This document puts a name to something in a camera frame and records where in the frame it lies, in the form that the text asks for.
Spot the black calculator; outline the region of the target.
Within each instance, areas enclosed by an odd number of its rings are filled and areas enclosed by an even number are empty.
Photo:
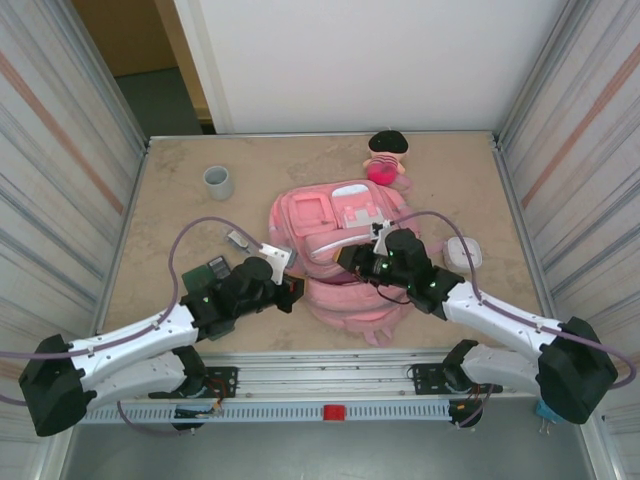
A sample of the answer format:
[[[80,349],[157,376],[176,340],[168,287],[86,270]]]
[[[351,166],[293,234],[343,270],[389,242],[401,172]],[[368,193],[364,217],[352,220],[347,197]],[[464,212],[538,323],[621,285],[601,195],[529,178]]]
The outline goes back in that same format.
[[[223,255],[217,256],[206,263],[215,280],[223,280],[231,273],[231,268]]]

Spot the pink backpack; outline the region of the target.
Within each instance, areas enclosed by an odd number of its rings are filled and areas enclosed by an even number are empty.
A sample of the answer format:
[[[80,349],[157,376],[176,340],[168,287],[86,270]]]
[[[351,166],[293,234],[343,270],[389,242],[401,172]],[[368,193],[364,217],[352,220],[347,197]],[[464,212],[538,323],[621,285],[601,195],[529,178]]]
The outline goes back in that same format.
[[[343,247],[369,243],[373,223],[398,220],[418,234],[411,213],[401,193],[368,180],[299,187],[272,205],[270,243],[296,253],[289,271],[306,278],[303,300],[316,318],[382,347],[413,305],[398,287],[376,289],[359,281],[334,255]]]

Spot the clear plastic stapler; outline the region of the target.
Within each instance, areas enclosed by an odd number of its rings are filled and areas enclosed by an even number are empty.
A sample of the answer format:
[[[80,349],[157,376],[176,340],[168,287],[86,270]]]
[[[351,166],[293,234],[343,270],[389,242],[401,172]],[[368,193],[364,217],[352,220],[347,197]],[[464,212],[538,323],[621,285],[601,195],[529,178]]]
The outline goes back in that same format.
[[[224,240],[238,251],[249,253],[252,245],[250,242],[236,229],[227,228],[224,230]]]

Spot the white rounded plastic case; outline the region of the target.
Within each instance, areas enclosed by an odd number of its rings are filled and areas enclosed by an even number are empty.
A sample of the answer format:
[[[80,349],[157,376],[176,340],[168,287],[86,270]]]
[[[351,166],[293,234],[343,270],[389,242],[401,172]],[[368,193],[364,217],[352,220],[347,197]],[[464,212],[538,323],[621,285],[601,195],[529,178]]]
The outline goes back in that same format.
[[[456,273],[470,273],[470,265],[478,269],[483,263],[480,245],[470,237],[464,237],[463,241],[458,237],[449,238],[444,244],[443,256],[446,268]]]

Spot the grey cup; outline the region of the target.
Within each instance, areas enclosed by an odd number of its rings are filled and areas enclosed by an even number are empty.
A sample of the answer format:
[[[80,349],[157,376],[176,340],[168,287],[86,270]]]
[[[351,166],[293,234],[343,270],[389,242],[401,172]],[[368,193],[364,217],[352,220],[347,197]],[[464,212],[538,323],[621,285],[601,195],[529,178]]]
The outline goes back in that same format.
[[[216,201],[226,201],[234,194],[234,183],[224,166],[211,166],[203,173],[203,181],[209,196]]]

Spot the plush doll with black hair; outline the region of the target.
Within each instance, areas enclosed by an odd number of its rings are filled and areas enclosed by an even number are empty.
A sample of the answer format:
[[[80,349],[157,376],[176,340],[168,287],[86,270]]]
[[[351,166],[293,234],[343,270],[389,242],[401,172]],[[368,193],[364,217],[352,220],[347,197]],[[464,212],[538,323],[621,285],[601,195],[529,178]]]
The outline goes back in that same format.
[[[391,186],[405,174],[403,162],[409,152],[405,136],[396,130],[384,130],[368,142],[369,158],[363,162],[367,179],[382,186]]]

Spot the blue binder clip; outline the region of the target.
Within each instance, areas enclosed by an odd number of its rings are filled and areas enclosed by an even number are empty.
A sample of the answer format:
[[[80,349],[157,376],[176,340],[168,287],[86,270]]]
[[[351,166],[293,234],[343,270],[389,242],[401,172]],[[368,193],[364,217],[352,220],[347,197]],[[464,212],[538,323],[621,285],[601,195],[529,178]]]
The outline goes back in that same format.
[[[564,419],[556,414],[542,399],[537,402],[535,414],[541,418],[539,432],[549,435],[551,427],[564,422]]]

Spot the brown wooden door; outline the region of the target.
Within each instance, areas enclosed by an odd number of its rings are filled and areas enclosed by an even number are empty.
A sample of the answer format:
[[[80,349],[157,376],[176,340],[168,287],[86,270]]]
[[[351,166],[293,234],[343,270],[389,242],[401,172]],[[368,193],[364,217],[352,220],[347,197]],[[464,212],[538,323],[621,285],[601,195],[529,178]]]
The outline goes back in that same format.
[[[71,0],[115,77],[177,68],[197,119],[211,125],[175,0]]]

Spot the aluminium mounting rail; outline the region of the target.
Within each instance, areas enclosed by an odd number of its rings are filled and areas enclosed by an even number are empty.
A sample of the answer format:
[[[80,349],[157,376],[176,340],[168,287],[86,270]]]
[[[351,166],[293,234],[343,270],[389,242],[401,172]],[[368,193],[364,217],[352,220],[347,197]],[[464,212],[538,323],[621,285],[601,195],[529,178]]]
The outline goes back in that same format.
[[[538,395],[538,368],[519,355],[474,346],[461,368],[477,384],[490,384],[489,391],[502,390]],[[113,353],[91,358],[57,360],[42,377],[41,399],[50,407],[62,405],[84,416],[88,411],[118,401],[149,398],[154,392],[195,393],[207,367],[237,367],[238,387],[234,398],[282,399],[329,398],[365,395],[375,391],[399,393],[412,382],[391,368],[368,365],[363,359],[346,358],[324,365],[318,358],[225,357],[218,365],[206,365],[192,347],[180,347],[133,362]]]

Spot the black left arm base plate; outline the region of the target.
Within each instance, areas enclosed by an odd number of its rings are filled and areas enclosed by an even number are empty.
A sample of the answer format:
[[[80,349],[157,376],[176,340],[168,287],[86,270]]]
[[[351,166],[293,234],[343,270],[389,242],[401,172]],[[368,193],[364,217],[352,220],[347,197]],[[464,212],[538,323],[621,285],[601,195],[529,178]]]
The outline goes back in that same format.
[[[154,392],[150,399],[217,399],[234,398],[238,387],[237,367],[207,367],[207,375],[199,390],[195,393],[184,392]]]

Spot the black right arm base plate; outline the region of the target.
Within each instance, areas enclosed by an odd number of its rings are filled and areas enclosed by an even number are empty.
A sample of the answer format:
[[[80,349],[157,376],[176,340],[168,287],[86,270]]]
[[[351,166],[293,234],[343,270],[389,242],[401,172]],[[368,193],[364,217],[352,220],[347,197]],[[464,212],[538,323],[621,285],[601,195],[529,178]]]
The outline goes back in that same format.
[[[490,384],[472,382],[460,366],[444,363],[413,364],[408,369],[416,395],[486,394]]]

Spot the aluminium frame post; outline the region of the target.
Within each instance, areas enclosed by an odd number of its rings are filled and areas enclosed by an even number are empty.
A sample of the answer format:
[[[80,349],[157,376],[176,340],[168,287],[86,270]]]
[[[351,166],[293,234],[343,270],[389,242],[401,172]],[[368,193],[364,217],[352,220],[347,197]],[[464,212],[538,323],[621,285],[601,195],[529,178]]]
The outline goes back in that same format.
[[[80,62],[87,69],[89,80],[98,89],[98,93],[106,103],[111,115],[117,121],[129,144],[135,150],[145,153],[149,147],[149,139],[144,134],[89,31],[71,0],[58,1],[60,2],[62,15],[70,24],[69,30],[73,38],[72,43],[80,49]]]
[[[574,31],[592,3],[593,0],[565,0],[559,17],[545,40],[509,113],[500,128],[494,132],[494,144],[498,149],[503,150],[521,128],[543,86],[551,77],[552,70],[559,62],[566,45],[573,37]]]

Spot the white door frame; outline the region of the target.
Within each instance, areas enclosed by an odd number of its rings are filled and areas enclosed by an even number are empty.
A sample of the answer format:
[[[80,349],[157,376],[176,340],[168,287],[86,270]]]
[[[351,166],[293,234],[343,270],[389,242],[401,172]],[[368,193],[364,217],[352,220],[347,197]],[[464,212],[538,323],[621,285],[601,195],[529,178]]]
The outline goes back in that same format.
[[[218,134],[235,134],[235,125],[204,15],[204,0],[174,0],[194,66]]]

